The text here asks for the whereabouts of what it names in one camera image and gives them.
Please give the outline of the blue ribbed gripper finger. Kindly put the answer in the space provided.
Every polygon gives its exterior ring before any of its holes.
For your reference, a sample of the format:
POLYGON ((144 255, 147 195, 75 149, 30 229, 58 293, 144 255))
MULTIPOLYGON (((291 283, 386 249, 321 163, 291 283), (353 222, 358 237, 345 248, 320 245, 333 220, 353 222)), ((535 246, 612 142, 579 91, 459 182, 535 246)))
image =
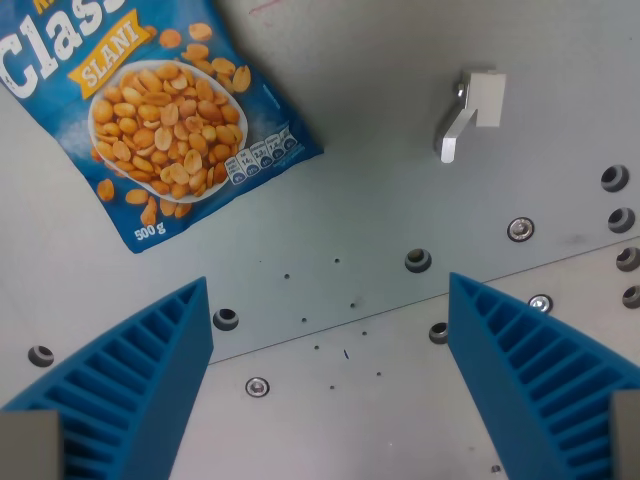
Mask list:
POLYGON ((612 478, 610 398, 638 387, 637 365, 457 273, 448 346, 508 478, 612 478))
POLYGON ((213 349, 200 277, 88 343, 3 409, 59 414, 66 479, 167 479, 213 349))

